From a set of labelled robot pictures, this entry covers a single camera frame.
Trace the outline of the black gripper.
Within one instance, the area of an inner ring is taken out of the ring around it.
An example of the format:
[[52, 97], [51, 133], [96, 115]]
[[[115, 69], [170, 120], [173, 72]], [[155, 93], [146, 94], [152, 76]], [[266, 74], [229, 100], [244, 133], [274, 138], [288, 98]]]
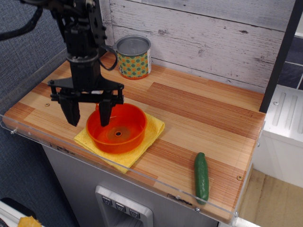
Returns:
[[67, 56], [71, 77], [48, 81], [51, 100], [57, 101], [69, 124], [77, 126], [80, 120], [79, 102], [99, 103], [101, 126], [109, 124], [112, 105], [123, 104], [124, 85], [101, 75], [100, 59]]

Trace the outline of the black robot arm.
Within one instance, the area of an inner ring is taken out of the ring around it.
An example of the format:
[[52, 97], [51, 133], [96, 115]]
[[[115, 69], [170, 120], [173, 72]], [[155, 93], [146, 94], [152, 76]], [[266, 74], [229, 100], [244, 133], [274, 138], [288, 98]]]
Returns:
[[79, 103], [99, 105], [100, 124], [109, 124], [112, 108], [123, 104], [124, 85], [104, 78], [100, 58], [114, 50], [105, 44], [103, 26], [97, 0], [27, 0], [26, 4], [47, 9], [57, 21], [67, 49], [71, 77], [50, 80], [51, 99], [61, 105], [69, 124], [80, 120]]

